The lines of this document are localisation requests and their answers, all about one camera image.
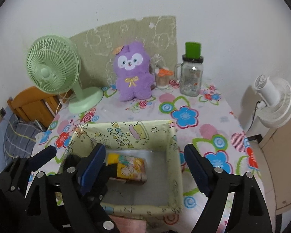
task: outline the green fan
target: green fan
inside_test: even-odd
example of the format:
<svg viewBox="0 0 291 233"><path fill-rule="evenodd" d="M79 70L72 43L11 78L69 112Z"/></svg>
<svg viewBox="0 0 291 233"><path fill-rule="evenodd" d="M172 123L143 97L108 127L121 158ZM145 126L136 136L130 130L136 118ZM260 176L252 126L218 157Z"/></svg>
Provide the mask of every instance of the green fan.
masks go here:
<svg viewBox="0 0 291 233"><path fill-rule="evenodd" d="M73 89L76 97L69 101L73 114L89 110L103 98L97 87L81 89L78 82L81 60L75 45L67 38L44 36L30 47L27 73L36 87L49 94L62 94Z"/></svg>

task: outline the yellow snack bag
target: yellow snack bag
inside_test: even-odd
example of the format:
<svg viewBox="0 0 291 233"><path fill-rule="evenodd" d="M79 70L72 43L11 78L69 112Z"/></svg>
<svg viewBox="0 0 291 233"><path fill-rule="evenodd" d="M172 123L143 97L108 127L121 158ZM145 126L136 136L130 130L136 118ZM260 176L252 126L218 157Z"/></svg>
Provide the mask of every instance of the yellow snack bag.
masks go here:
<svg viewBox="0 0 291 233"><path fill-rule="evenodd" d="M146 182L146 165L142 158L109 153L107 164L117 164L117 178Z"/></svg>

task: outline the black cable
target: black cable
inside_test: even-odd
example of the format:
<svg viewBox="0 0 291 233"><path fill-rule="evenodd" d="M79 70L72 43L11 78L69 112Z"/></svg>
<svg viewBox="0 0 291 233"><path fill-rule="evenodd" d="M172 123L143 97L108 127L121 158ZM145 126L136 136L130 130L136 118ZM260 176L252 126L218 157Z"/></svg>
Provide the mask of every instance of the black cable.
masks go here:
<svg viewBox="0 0 291 233"><path fill-rule="evenodd" d="M255 120L255 113L257 112L259 103L261 103L261 101L257 101L257 103L255 104L255 111L254 111L253 116L252 116L252 122L251 122L251 125L250 125L249 129L247 130L247 132L251 129L253 121Z"/></svg>

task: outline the wooden chair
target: wooden chair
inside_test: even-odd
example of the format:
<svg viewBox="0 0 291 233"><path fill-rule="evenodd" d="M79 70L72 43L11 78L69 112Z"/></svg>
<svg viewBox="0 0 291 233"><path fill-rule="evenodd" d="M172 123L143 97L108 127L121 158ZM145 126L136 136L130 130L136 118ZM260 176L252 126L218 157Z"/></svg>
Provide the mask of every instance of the wooden chair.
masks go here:
<svg viewBox="0 0 291 233"><path fill-rule="evenodd" d="M65 98L68 98L71 94L72 91L69 90ZM37 87L30 87L20 92L13 100L8 99L7 104L17 117L27 122L37 119L45 127L48 127L54 119L53 113L56 112L60 99L64 103L66 102L66 99L63 99L64 95L48 94Z"/></svg>

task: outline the purple plush toy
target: purple plush toy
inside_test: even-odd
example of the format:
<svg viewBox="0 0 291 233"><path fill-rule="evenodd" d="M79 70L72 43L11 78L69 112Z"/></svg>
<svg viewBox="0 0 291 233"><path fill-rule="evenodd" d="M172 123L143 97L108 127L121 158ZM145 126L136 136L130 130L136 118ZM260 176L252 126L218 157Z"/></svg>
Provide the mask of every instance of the purple plush toy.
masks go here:
<svg viewBox="0 0 291 233"><path fill-rule="evenodd" d="M120 101L151 97L151 85L155 79L149 72L149 66L150 57L143 44L137 41L124 46L115 56L113 69L118 77L116 89L120 91Z"/></svg>

